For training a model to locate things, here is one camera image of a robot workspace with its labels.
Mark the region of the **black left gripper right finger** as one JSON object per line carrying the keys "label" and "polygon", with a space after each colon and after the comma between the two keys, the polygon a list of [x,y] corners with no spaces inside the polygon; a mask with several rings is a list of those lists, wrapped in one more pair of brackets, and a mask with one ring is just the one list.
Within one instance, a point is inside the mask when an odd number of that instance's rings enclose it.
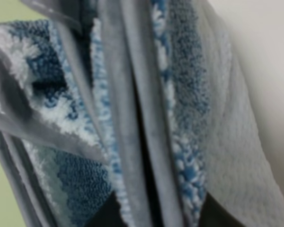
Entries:
{"label": "black left gripper right finger", "polygon": [[244,227],[210,193],[206,194],[202,205],[199,227]]}

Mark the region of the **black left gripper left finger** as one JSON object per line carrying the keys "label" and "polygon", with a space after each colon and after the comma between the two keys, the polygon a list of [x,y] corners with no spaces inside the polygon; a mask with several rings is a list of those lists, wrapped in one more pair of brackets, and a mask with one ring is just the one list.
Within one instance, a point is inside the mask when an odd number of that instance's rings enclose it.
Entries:
{"label": "black left gripper left finger", "polygon": [[121,218],[120,204],[112,192],[104,205],[89,221],[89,227],[126,227]]}

